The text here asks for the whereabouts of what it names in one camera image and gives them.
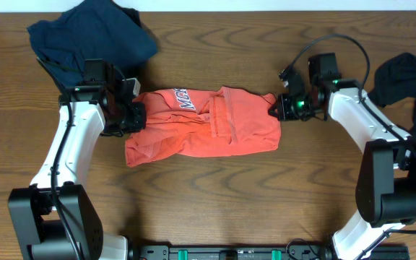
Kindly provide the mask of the red printed t-shirt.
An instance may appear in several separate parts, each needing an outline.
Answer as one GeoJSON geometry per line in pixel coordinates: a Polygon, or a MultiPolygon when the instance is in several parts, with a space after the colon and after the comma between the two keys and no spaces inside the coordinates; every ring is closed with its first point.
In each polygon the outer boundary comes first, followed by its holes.
{"type": "Polygon", "coordinates": [[[165,89],[136,98],[144,104],[147,122],[125,143],[132,168],[175,154],[229,157],[276,150],[279,121],[268,114],[276,99],[238,88],[218,91],[165,89]]]}

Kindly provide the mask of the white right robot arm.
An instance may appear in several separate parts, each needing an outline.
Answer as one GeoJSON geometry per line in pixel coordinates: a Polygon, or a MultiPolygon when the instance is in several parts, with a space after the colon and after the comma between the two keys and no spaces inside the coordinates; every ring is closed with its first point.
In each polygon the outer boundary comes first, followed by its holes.
{"type": "Polygon", "coordinates": [[[350,135],[363,154],[355,190],[357,210],[331,236],[318,259],[400,259],[380,244],[394,233],[416,235],[416,138],[395,126],[355,79],[319,80],[306,92],[301,79],[286,79],[269,115],[307,121],[323,113],[350,135]]]}

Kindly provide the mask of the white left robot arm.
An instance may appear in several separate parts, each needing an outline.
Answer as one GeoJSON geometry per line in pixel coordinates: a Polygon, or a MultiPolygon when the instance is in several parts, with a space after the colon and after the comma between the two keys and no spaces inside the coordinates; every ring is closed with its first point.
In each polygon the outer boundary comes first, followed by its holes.
{"type": "Polygon", "coordinates": [[[122,235],[103,230],[85,190],[95,144],[111,113],[137,114],[133,103],[140,83],[131,78],[117,87],[77,86],[59,97],[59,123],[48,155],[27,188],[15,188],[8,208],[24,259],[131,259],[122,235]]]}

